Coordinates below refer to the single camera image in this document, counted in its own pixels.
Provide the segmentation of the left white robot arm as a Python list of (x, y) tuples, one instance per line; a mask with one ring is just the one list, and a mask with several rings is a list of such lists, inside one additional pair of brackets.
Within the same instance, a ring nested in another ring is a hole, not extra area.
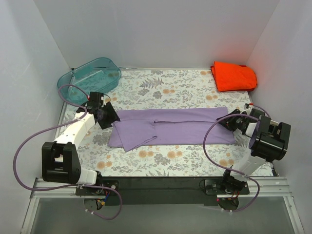
[(76, 110), (76, 122), (70, 124), (53, 142), (44, 143), (41, 149), (44, 181), (85, 184), (93, 195), (103, 191), (104, 184), (97, 179), (98, 173), (81, 167), (78, 147), (96, 124), (101, 129), (107, 129), (115, 121), (120, 121), (111, 102), (105, 102), (105, 96), (103, 93), (91, 92), (88, 101)]

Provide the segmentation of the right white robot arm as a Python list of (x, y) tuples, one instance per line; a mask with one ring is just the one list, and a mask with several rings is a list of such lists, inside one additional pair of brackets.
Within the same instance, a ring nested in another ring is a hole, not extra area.
[(265, 163), (281, 160), (287, 152), (291, 126), (273, 121), (264, 111), (253, 107), (243, 112), (236, 109), (223, 116), (219, 124), (232, 132), (239, 129), (250, 138), (250, 154), (232, 167), (235, 171), (226, 170), (223, 174), (220, 188), (226, 194), (246, 188), (246, 176)]

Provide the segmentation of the purple t shirt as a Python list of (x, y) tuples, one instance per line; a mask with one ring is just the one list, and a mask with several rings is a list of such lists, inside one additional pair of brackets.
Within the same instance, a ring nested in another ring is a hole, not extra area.
[(146, 145), (199, 145), (226, 107), (120, 110), (108, 143), (128, 152)]

